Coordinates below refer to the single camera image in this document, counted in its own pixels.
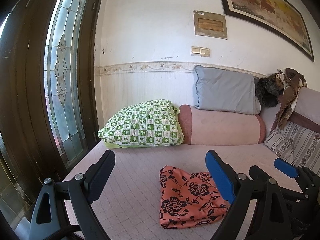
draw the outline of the black cable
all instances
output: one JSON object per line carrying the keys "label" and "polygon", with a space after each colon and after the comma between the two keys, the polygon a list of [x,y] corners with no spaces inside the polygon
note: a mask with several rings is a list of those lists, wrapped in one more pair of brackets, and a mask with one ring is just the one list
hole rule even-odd
{"label": "black cable", "polygon": [[59,229],[58,231],[54,232],[53,234],[49,235],[43,240],[60,240],[65,236],[69,235],[70,233],[78,231],[81,231],[81,228],[78,225],[67,226]]}

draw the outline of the brown scarf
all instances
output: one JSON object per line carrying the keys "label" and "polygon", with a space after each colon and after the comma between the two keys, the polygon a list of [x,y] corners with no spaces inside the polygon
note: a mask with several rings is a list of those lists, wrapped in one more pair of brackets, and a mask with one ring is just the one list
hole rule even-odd
{"label": "brown scarf", "polygon": [[276,124],[283,130],[297,103],[299,90],[307,87],[304,76],[292,68],[278,69],[275,75],[279,89],[284,89],[279,112],[276,114]]}

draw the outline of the orange floral cloth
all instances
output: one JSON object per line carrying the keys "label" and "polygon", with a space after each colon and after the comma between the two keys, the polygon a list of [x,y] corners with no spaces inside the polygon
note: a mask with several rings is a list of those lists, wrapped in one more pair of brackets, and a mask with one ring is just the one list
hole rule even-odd
{"label": "orange floral cloth", "polygon": [[209,172],[187,173],[172,166],[160,170],[160,225],[190,228],[214,223],[228,208]]}

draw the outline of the black fur cloth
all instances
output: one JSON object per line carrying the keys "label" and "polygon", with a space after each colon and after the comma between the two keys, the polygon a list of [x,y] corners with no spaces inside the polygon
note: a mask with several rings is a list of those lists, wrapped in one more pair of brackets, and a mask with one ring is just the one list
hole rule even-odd
{"label": "black fur cloth", "polygon": [[276,82],[269,78],[260,78],[255,85],[256,96],[264,107],[274,107],[278,104],[280,90]]}

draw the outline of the light switch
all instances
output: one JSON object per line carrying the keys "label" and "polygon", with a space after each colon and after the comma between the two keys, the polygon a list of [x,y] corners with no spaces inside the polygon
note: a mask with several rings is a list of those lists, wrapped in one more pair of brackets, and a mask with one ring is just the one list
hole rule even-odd
{"label": "light switch", "polygon": [[200,56],[201,57],[210,57],[210,49],[209,48],[200,48]]}
{"label": "light switch", "polygon": [[200,47],[191,47],[191,55],[200,56]]}

